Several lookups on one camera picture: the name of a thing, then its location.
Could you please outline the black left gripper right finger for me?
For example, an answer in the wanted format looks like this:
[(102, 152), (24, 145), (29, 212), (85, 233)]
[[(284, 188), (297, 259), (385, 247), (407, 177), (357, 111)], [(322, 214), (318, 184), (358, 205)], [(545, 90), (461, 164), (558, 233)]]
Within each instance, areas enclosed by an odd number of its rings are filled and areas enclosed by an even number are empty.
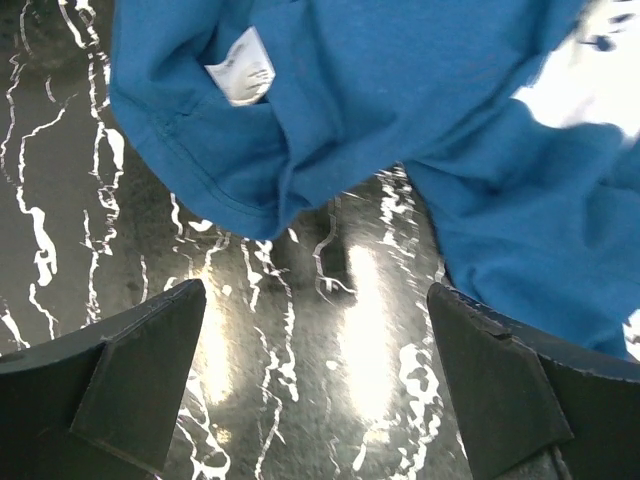
[(427, 305), (473, 478), (638, 478), (638, 364), (440, 283)]

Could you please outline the dark blue t-shirt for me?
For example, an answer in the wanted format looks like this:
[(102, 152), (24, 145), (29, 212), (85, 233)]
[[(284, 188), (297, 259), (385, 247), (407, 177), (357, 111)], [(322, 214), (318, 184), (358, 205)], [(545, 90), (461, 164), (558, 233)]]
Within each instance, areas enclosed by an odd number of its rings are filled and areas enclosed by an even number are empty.
[(256, 240), (392, 164), (452, 284), (618, 358), (639, 313), (635, 1), (119, 1), (110, 101)]

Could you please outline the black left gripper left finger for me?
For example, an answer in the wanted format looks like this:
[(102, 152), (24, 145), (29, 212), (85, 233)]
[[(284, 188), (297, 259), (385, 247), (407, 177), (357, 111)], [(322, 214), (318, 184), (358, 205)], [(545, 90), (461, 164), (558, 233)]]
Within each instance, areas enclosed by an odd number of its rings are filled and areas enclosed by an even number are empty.
[(2, 356), (2, 478), (161, 475), (205, 307), (204, 285), (192, 279)]

